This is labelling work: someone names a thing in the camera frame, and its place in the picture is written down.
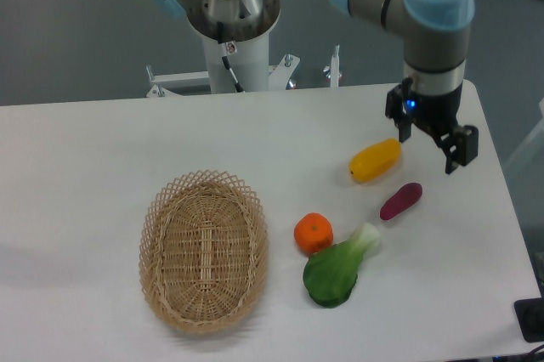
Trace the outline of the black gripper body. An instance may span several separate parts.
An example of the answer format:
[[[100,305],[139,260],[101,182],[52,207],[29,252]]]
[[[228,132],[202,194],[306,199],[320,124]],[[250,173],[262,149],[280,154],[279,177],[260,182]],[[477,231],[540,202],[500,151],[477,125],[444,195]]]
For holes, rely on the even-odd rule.
[[[441,95],[424,95],[415,91],[411,78],[391,89],[386,96],[385,116],[394,121],[410,117],[412,125],[435,141],[455,126],[460,126],[456,114],[460,107],[462,85]]]

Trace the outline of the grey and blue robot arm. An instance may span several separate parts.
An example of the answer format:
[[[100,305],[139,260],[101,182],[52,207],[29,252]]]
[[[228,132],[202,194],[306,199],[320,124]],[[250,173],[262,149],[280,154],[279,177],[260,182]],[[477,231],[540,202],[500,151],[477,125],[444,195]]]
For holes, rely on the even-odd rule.
[[[269,66],[269,34],[280,0],[154,0],[173,18],[185,18],[201,37],[213,93],[283,89],[295,63]],[[413,128],[445,154],[448,173],[477,157],[479,133],[457,119],[474,0],[329,0],[341,12],[379,25],[402,39],[404,73],[386,97],[385,115],[399,141]]]

